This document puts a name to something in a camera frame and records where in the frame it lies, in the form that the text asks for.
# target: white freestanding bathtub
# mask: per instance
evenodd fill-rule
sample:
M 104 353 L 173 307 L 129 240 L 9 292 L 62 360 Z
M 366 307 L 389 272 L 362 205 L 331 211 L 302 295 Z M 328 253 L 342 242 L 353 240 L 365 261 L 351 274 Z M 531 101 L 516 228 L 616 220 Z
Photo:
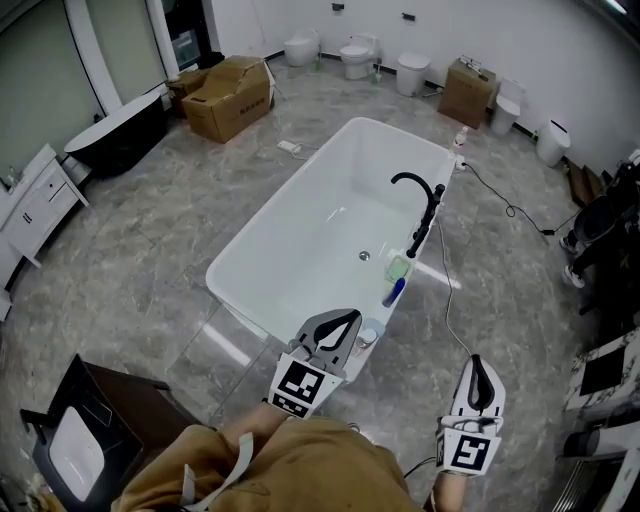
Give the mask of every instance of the white freestanding bathtub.
M 448 185 L 454 165 L 436 144 L 354 118 L 227 245 L 207 270 L 207 286 L 254 332 L 283 343 L 309 317 L 332 309 L 355 308 L 386 325 L 398 300 L 382 305 L 390 287 L 385 271 L 411 245 L 427 205 L 417 183 L 393 185 L 391 178 L 412 172 L 433 190 Z M 363 251 L 369 259 L 361 259 Z M 354 347 L 348 381 L 374 347 Z

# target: black bathtub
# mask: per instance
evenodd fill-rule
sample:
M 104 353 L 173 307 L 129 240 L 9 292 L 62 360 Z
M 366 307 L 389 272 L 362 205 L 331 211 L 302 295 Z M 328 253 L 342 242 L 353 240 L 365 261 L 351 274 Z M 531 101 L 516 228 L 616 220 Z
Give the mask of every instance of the black bathtub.
M 162 99 L 150 92 L 87 128 L 64 150 L 105 178 L 131 169 L 166 133 Z

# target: white strap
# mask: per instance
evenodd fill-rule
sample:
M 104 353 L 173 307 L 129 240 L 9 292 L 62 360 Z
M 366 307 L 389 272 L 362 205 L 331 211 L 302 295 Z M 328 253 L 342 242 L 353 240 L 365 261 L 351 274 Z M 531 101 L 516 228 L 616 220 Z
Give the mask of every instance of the white strap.
M 193 505 L 196 499 L 196 475 L 189 467 L 189 464 L 184 465 L 184 480 L 182 482 L 182 498 L 180 498 L 180 506 L 186 507 L 187 505 Z
M 238 480 L 238 478 L 243 475 L 243 473 L 249 467 L 252 456 L 253 434 L 251 432 L 248 432 L 247 434 L 244 434 L 240 437 L 240 453 L 238 454 L 238 460 L 236 461 L 236 465 L 233 467 L 231 473 L 224 481 L 224 483 L 201 502 L 196 503 L 195 505 L 189 505 L 184 508 L 189 512 L 205 512 L 209 508 L 209 505 L 213 503 L 213 500 L 215 500 L 222 491 L 224 491 L 230 485 L 234 484 L 236 480 Z

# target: white cabinet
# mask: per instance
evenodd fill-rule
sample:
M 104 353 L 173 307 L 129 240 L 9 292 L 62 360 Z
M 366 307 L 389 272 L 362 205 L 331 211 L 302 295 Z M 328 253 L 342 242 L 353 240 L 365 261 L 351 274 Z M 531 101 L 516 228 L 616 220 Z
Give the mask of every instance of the white cabinet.
M 5 214 L 0 223 L 3 238 L 37 267 L 36 254 L 71 207 L 77 201 L 88 205 L 55 156 L 45 146 L 25 170 L 9 203 L 0 205 Z
M 58 215 L 64 215 L 71 207 L 76 204 L 78 196 L 73 193 L 73 190 L 69 188 L 69 185 L 65 184 L 56 194 L 50 199 L 49 204 Z
M 21 201 L 7 222 L 9 243 L 25 256 L 35 256 L 56 217 L 49 201 L 39 190 L 34 190 Z

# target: white toilet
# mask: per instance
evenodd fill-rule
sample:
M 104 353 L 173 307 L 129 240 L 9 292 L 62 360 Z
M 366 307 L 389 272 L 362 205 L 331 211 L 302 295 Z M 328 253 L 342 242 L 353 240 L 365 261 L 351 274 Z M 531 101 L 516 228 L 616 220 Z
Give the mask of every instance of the white toilet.
M 525 88 L 515 80 L 503 78 L 496 97 L 496 109 L 491 120 L 491 129 L 498 135 L 505 135 L 518 117 Z
M 373 63 L 380 55 L 380 40 L 371 34 L 351 36 L 348 46 L 340 50 L 345 66 L 345 76 L 349 80 L 364 78 L 373 71 Z
M 424 75 L 429 59 L 418 53 L 403 53 L 398 57 L 396 86 L 403 96 L 415 96 L 424 87 Z
M 311 64 L 320 52 L 320 36 L 313 28 L 296 30 L 293 37 L 284 43 L 284 55 L 289 66 Z
M 555 167 L 570 147 L 569 132 L 557 121 L 548 119 L 538 130 L 536 153 L 549 167 Z

